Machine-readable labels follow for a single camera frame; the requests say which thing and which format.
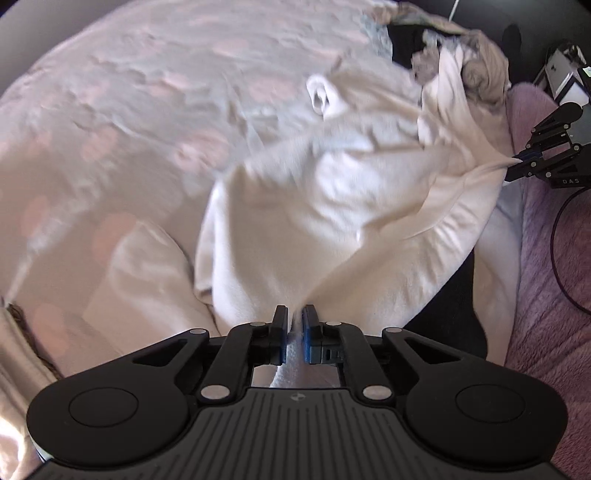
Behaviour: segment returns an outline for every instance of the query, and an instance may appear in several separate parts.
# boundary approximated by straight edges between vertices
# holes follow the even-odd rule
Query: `metal screw head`
[[[208,385],[201,389],[201,396],[208,400],[221,400],[230,394],[230,389],[223,385]]]
[[[392,396],[392,390],[383,385],[370,385],[363,389],[363,396],[370,400],[386,400]]]

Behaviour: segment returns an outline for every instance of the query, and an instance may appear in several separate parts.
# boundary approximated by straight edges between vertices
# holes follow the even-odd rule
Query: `circular button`
[[[456,396],[460,411],[484,423],[505,423],[515,420],[525,410],[521,396],[500,385],[472,385]]]
[[[76,396],[70,415],[87,427],[112,427],[129,420],[138,409],[138,399],[121,388],[95,388]]]

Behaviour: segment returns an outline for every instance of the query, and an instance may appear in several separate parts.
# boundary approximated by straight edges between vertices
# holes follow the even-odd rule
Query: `pile of laundry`
[[[462,80],[469,99],[500,106],[511,86],[508,61],[498,46],[479,30],[466,30],[412,4],[386,4],[365,11],[366,32],[378,53],[412,69],[420,85],[439,72],[441,48],[465,52]]]

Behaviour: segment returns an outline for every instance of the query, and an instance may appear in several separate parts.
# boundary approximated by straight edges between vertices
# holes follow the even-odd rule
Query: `crumpled fabric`
[[[368,8],[364,11],[366,18],[365,31],[372,40],[374,49],[386,56],[385,52],[392,51],[395,47],[391,40],[384,38],[385,25],[429,25],[446,33],[461,35],[458,38],[444,38],[434,32],[425,32],[425,50],[413,55],[413,74],[415,80],[426,85],[432,81],[439,72],[439,54],[434,46],[440,50],[447,48],[454,51],[459,41],[464,50],[464,65],[462,68],[462,81],[466,96],[476,102],[484,103],[493,108],[503,105],[505,94],[510,87],[509,62],[501,49],[489,40],[479,30],[467,30],[437,15],[430,15],[419,7],[408,4],[386,3]]]
[[[466,96],[477,102],[498,106],[505,101],[509,83],[509,61],[503,52],[480,30],[462,35],[464,45],[478,52],[467,59],[462,69]]]

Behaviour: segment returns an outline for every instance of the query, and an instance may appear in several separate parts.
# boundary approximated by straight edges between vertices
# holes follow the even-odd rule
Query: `pink polka dot fabric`
[[[228,159],[229,143],[213,128],[197,130],[180,142],[173,152],[173,163],[181,170],[199,174],[221,169]]]
[[[110,213],[100,223],[92,237],[92,257],[102,267],[106,267],[113,250],[135,226],[137,218],[128,212]]]
[[[114,338],[116,315],[100,316],[100,328],[88,319],[113,253],[150,224],[193,262],[215,182],[322,122],[306,79],[365,47],[360,14],[332,0],[129,2],[0,98],[0,297],[22,307],[60,372],[129,353]],[[183,281],[192,294],[189,272]],[[155,309],[174,304],[155,291]],[[174,324],[125,321],[146,338]],[[4,439],[0,478],[23,480],[2,457],[21,446]]]
[[[33,198],[21,216],[21,235],[33,237],[49,217],[50,204],[45,195]]]
[[[118,138],[119,133],[113,127],[102,127],[91,133],[82,145],[82,159],[87,162],[101,160],[115,149]]]

